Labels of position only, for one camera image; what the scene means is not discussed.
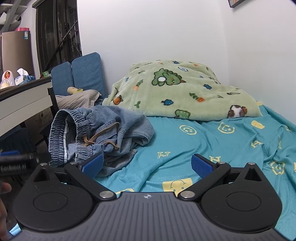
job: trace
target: yellow plush toy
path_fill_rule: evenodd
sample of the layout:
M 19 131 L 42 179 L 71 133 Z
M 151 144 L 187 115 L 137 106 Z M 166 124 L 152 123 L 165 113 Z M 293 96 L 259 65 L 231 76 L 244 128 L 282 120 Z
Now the yellow plush toy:
M 67 89 L 67 92 L 70 94 L 70 95 L 72 95 L 72 94 L 75 94 L 75 93 L 77 93 L 77 92 L 82 92 L 83 91 L 83 89 L 77 89 L 77 88 L 75 88 L 75 87 L 69 87 L 68 89 Z

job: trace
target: floor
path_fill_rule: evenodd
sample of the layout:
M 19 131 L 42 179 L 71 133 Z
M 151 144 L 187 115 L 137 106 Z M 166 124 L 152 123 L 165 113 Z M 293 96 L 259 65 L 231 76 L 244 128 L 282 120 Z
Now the floor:
M 47 146 L 44 141 L 37 146 L 37 152 L 48 152 Z M 30 175 L 22 175 L 23 183 L 28 179 L 29 176 Z M 13 216 L 12 203 L 19 191 L 21 190 L 21 186 L 15 179 L 13 180 L 12 177 L 3 177 L 1 178 L 1 181 L 10 183 L 12 187 L 10 193 L 1 196 L 1 199 L 7 210 L 7 230 L 11 230 L 17 223 Z

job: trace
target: picture frame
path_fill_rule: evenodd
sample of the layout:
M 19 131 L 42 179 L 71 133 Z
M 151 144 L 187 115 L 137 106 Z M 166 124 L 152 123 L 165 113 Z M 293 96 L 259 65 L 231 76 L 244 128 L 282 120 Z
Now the picture frame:
M 241 4 L 244 0 L 228 0 L 229 6 L 235 8 L 237 5 Z

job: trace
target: teal bed sheet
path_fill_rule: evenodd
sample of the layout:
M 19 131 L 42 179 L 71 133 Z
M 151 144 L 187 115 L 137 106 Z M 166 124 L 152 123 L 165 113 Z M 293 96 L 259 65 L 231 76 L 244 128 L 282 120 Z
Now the teal bed sheet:
M 122 191 L 178 194 L 200 180 L 191 168 L 191 156 L 199 153 L 213 162 L 232 167 L 257 163 L 278 193 L 283 211 L 276 229 L 286 238 L 296 237 L 296 126 L 260 105 L 257 118 L 198 122 L 149 117 L 155 136 L 138 147 L 122 170 L 96 180 L 117 195 Z

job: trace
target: gray pillow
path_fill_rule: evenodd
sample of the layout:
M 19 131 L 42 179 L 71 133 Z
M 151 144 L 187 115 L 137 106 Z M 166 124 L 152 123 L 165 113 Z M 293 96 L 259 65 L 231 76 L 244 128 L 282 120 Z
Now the gray pillow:
M 69 96 L 56 95 L 56 99 L 60 109 L 73 110 L 79 107 L 93 107 L 99 96 L 100 93 L 96 90 L 85 90 Z

